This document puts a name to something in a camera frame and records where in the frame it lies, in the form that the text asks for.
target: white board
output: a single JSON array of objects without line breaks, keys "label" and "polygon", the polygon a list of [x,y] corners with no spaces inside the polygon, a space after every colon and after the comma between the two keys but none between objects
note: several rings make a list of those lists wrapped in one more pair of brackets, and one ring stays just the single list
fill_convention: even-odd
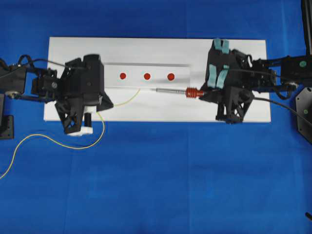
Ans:
[{"label": "white board", "polygon": [[[156,93],[151,88],[200,88],[205,81],[211,39],[132,39],[51,37],[49,60],[65,63],[86,54],[100,54],[104,63],[105,91],[114,104],[131,102],[101,112],[107,121],[191,121],[212,122],[217,105],[183,95]],[[264,40],[229,40],[230,49],[266,59]],[[60,75],[63,68],[50,65]],[[150,79],[144,79],[149,73]],[[166,74],[174,73],[168,80]],[[269,94],[254,93],[269,98]],[[59,120],[53,103],[44,108],[45,120]],[[270,122],[270,104],[253,101],[245,122]]]}]

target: yellow cable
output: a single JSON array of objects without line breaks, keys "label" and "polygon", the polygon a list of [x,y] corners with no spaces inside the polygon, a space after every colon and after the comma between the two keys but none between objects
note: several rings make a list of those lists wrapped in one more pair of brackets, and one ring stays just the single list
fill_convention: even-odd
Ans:
[{"label": "yellow cable", "polygon": [[65,147],[65,148],[68,148],[68,149],[73,149],[73,150],[84,150],[84,149],[88,149],[88,148],[91,148],[92,146],[96,145],[103,137],[104,133],[105,133],[105,122],[103,120],[103,117],[101,116],[101,114],[99,112],[97,112],[98,116],[100,117],[101,121],[102,121],[102,124],[103,124],[103,130],[102,130],[102,133],[101,135],[99,136],[99,138],[93,142],[91,145],[88,145],[88,146],[83,146],[83,147],[72,147],[72,146],[68,146],[68,145],[64,145],[63,143],[60,143],[52,138],[50,138],[49,136],[47,135],[44,135],[44,134],[30,134],[28,135],[27,137],[25,137],[23,140],[21,140],[18,145],[15,147],[15,150],[13,152],[13,156],[12,156],[12,159],[11,159],[11,163],[8,167],[8,169],[6,169],[5,173],[3,173],[1,176],[0,176],[0,179],[4,178],[6,174],[8,174],[8,172],[10,171],[12,165],[13,165],[13,162],[14,162],[14,159],[15,159],[15,155],[16,155],[16,152],[18,150],[18,148],[20,147],[20,145],[25,141],[27,140],[28,138],[31,138],[31,137],[44,137],[44,138],[47,138],[48,140],[52,141],[53,143],[57,144],[57,145],[60,145],[62,147]]},{"label": "yellow cable", "polygon": [[125,105],[125,104],[129,103],[130,101],[132,101],[139,94],[140,90],[141,89],[138,89],[137,93],[132,98],[130,98],[128,101],[125,101],[125,102],[120,103],[120,104],[114,104],[114,106],[122,106],[122,105]]}]

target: blue background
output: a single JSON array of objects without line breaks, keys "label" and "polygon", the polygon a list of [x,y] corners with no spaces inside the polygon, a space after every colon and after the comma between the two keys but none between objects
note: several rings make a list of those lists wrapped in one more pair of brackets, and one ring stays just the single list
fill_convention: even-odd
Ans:
[{"label": "blue background", "polygon": [[[298,0],[2,0],[0,22],[8,64],[47,58],[51,36],[265,39],[268,58],[305,54]],[[0,181],[0,232],[309,233],[312,147],[271,109],[265,124],[108,122],[85,151],[28,140]],[[39,103],[7,99],[5,113],[15,139],[0,142],[1,172],[30,133],[85,145],[101,131],[65,136]]]}]

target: screwdriver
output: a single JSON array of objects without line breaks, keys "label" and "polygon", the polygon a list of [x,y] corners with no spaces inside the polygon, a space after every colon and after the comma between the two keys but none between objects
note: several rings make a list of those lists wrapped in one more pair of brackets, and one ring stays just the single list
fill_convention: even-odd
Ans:
[{"label": "screwdriver", "polygon": [[204,91],[197,90],[196,88],[190,88],[190,87],[187,88],[186,90],[156,88],[156,92],[159,92],[159,93],[169,93],[169,94],[184,94],[187,98],[202,97],[202,96],[205,95]]}]

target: screw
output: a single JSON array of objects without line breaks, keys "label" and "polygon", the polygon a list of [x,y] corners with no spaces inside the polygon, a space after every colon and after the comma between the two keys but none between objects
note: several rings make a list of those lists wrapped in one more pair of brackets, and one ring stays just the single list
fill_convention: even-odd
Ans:
[{"label": "screw", "polygon": [[52,82],[52,88],[56,89],[58,87],[58,84],[56,82]]}]

